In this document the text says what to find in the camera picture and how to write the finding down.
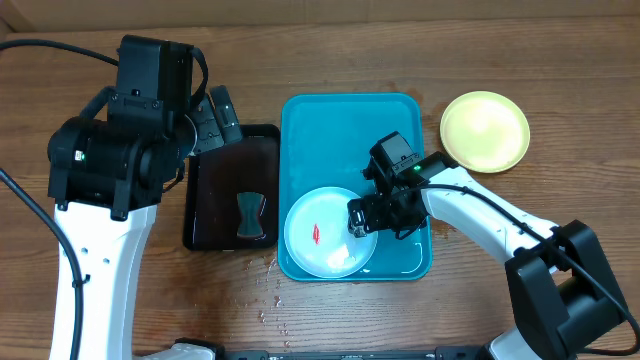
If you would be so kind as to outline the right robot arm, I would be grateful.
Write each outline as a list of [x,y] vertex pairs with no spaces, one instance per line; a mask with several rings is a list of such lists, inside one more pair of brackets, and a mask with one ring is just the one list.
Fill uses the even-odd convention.
[[402,240],[429,218],[462,232],[505,268],[515,320],[467,359],[623,357],[593,342],[628,323],[639,330],[595,232],[579,220],[559,226],[510,204],[475,181],[448,155],[422,156],[397,132],[370,150],[363,171],[375,193],[348,203],[356,237],[391,230]]

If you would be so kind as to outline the yellow plate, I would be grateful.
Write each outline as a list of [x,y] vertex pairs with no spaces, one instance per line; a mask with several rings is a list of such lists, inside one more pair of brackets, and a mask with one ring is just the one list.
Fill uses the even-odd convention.
[[516,166],[531,139],[524,112],[509,98],[489,91],[465,93],[442,113],[440,139],[449,156],[480,173],[499,173]]

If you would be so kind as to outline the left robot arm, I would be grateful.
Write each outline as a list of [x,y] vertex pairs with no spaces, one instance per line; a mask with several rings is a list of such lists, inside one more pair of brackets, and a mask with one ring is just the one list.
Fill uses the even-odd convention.
[[51,137],[48,194],[65,236],[50,355],[129,359],[142,255],[189,157],[242,133],[226,88],[194,85],[197,47],[134,35],[117,79]]

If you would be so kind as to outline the light blue plate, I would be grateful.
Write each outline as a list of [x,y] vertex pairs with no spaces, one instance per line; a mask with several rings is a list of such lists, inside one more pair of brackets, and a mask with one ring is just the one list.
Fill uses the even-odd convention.
[[301,196],[283,227],[288,255],[305,273],[320,279],[355,274],[371,259],[378,233],[358,237],[349,229],[348,203],[357,194],[340,187],[321,187]]

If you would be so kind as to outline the dark green scrubbing sponge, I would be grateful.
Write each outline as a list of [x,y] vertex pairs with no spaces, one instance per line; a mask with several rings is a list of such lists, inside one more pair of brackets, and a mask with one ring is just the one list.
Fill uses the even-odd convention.
[[261,216],[265,205],[263,194],[256,192],[242,192],[237,195],[240,213],[240,224],[237,236],[245,239],[259,239],[264,235]]

